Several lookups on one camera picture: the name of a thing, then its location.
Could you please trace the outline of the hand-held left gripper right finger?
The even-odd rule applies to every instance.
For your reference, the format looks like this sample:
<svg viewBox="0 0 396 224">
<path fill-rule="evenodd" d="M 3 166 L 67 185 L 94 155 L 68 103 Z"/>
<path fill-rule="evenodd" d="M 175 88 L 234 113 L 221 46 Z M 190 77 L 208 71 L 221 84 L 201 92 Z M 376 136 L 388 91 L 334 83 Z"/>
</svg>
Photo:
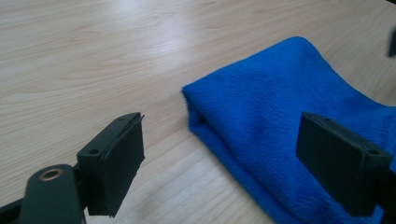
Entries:
<svg viewBox="0 0 396 224">
<path fill-rule="evenodd" d="M 353 217 L 376 207 L 393 216 L 393 156 L 386 150 L 318 114 L 301 115 L 296 156 Z"/>
</svg>

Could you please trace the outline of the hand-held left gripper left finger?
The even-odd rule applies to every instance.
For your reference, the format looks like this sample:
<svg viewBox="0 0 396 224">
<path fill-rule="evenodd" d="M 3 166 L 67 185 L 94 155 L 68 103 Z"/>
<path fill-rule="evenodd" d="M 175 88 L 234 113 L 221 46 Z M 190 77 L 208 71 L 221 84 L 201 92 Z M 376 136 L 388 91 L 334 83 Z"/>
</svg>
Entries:
<svg viewBox="0 0 396 224">
<path fill-rule="evenodd" d="M 114 217 L 145 159 L 143 115 L 135 112 L 110 122 L 78 154 L 78 169 L 88 182 L 91 216 Z"/>
</svg>

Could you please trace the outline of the blue microfibre cloth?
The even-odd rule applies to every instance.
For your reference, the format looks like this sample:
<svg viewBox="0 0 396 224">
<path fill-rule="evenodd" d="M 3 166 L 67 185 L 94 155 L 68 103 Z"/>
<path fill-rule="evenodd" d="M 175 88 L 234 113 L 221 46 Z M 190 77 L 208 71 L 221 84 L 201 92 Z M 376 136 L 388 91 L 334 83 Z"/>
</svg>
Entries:
<svg viewBox="0 0 396 224">
<path fill-rule="evenodd" d="M 295 155 L 300 117 L 333 119 L 394 155 L 396 106 L 347 84 L 306 39 L 283 40 L 183 88 L 189 128 L 276 224 L 379 224 L 351 217 Z"/>
</svg>

